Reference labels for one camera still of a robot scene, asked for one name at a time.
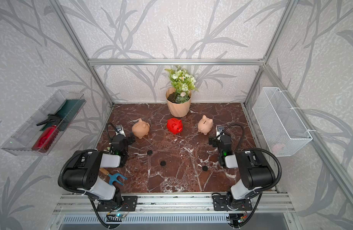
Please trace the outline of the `red piggy bank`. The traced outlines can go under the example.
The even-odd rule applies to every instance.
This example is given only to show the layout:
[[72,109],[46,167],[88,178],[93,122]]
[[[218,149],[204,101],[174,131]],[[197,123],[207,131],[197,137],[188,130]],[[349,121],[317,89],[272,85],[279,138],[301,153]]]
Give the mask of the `red piggy bank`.
[[178,134],[183,130],[182,120],[171,118],[167,121],[167,129],[173,133]]

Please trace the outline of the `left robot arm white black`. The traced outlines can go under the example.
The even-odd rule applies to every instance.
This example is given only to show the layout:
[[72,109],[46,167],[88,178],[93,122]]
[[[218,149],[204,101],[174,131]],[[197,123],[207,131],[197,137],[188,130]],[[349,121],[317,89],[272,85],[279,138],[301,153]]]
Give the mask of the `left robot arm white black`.
[[127,178],[120,173],[111,174],[107,168],[124,166],[128,157],[128,146],[135,142],[134,134],[126,137],[117,134],[112,138],[109,151],[94,149],[78,150],[64,164],[58,184],[64,190],[86,195],[95,205],[96,212],[133,212],[137,196],[121,195],[116,185],[123,185]]

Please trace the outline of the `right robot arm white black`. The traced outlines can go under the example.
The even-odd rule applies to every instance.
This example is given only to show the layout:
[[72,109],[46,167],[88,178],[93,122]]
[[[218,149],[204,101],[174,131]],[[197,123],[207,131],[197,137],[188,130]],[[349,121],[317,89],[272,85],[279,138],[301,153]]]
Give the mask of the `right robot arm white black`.
[[240,180],[226,193],[213,193],[215,211],[253,210],[251,199],[275,187],[282,177],[282,167],[271,152],[251,148],[232,152],[231,137],[210,137],[209,144],[219,150],[219,160],[225,168],[237,168]]

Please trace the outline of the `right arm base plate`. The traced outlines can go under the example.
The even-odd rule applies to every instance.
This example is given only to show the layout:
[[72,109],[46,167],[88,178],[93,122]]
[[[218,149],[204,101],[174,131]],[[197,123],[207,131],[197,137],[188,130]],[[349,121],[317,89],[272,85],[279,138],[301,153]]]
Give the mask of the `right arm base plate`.
[[231,195],[222,195],[220,193],[212,194],[215,211],[252,211],[250,199],[233,199]]

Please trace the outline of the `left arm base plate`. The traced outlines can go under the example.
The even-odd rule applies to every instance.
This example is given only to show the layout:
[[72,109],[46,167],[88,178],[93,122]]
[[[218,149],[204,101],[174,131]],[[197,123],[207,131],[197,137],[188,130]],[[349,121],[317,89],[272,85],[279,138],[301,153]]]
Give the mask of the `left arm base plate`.
[[122,198],[116,198],[116,200],[100,200],[96,210],[98,212],[109,212],[122,211],[122,212],[134,212],[137,206],[138,197],[136,195],[129,196],[125,195]]

